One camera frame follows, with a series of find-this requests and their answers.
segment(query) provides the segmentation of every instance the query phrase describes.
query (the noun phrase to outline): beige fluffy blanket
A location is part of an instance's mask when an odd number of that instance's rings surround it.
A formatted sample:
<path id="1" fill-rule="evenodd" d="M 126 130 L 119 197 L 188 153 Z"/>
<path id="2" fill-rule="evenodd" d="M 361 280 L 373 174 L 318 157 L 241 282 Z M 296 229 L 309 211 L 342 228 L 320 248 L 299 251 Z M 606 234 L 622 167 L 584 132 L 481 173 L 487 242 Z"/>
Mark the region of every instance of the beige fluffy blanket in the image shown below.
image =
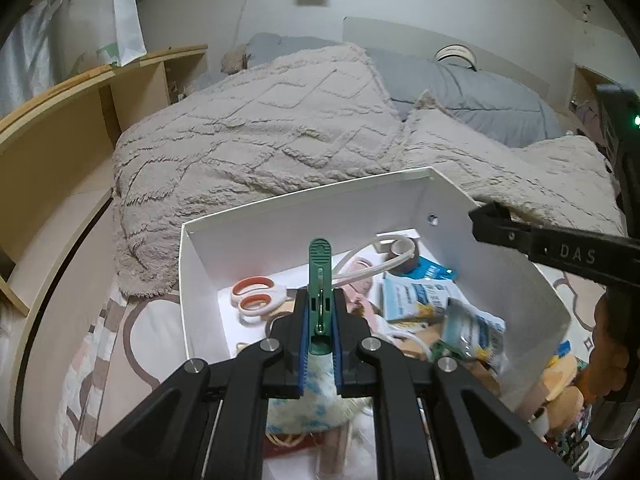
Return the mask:
<path id="1" fill-rule="evenodd" d="M 322 184 L 434 166 L 527 219 L 622 232 L 602 156 L 583 137 L 510 150 L 428 94 L 401 123 L 364 51 L 307 50 L 245 70 L 132 126 L 114 153 L 116 269 L 124 294 L 177 280 L 180 225 Z"/>

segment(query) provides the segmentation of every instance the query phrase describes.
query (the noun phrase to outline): wooden bookcase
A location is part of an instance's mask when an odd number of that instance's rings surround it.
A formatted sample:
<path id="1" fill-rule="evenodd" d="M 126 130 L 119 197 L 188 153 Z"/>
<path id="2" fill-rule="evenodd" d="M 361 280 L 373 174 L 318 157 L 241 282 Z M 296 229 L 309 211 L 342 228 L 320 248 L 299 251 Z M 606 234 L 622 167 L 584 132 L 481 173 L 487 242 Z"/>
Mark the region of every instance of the wooden bookcase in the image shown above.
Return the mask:
<path id="1" fill-rule="evenodd" d="M 0 370 L 0 400 L 8 397 L 9 413 L 36 314 L 67 255 L 111 196 L 111 155 L 120 134 L 170 104 L 167 74 L 175 94 L 204 73 L 206 51 L 206 45 L 171 48 L 121 68 L 99 66 L 0 120 L 0 247 L 15 262 L 9 278 L 0 278 L 0 308 L 21 314 Z M 7 382 L 9 391 L 2 392 Z"/>

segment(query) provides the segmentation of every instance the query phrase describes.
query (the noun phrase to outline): floor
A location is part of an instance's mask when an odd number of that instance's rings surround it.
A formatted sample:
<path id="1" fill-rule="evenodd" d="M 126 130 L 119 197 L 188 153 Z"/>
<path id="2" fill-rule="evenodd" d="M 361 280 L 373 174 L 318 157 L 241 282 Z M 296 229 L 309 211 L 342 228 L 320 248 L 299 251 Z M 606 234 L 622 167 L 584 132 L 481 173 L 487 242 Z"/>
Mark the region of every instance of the floor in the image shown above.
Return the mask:
<path id="1" fill-rule="evenodd" d="M 113 206 L 105 211 L 58 283 L 35 337 L 24 379 L 22 450 L 38 480 L 56 480 L 54 425 L 62 381 L 107 298 L 114 276 Z"/>

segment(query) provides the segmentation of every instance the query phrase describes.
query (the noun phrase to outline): pink item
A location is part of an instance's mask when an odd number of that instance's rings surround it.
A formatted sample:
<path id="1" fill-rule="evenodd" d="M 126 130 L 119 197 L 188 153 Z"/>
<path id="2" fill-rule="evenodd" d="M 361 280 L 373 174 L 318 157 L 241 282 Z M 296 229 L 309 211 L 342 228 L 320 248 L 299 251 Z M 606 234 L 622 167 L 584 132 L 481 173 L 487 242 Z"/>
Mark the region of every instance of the pink item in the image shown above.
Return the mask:
<path id="1" fill-rule="evenodd" d="M 356 257 L 350 263 L 346 272 L 352 272 L 354 270 L 366 269 L 367 267 L 373 267 L 373 264 L 369 260 L 365 260 L 361 257 Z M 347 297 L 347 312 L 352 312 L 357 307 L 362 307 L 364 311 L 364 317 L 369 323 L 369 328 L 372 332 L 376 331 L 376 315 L 373 312 L 373 307 L 367 299 L 367 294 L 373 286 L 373 278 L 365 278 L 364 280 L 358 280 L 357 282 L 343 285 L 342 290 Z"/>

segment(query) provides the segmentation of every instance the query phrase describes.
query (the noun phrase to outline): white tray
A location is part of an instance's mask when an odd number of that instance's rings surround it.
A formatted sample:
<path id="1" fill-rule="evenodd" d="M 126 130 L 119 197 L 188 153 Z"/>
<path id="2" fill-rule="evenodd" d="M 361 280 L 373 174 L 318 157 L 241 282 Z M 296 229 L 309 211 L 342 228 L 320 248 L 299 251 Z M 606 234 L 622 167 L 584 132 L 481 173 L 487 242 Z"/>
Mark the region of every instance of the white tray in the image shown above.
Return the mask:
<path id="1" fill-rule="evenodd" d="M 220 213 L 182 226 L 180 302 L 189 357 L 218 362 L 236 343 L 264 336 L 264 324 L 241 324 L 228 288 L 248 276 L 306 284 L 309 242 L 324 237 L 334 254 L 375 234 L 418 231 L 422 255 L 456 269 L 456 283 L 481 310 L 506 322 L 510 362 L 500 377 L 502 401 L 515 409 L 558 348 L 570 316 L 526 257 L 476 242 L 468 212 L 476 206 L 431 168 L 404 170 L 316 187 Z M 436 215 L 432 226 L 429 215 Z"/>

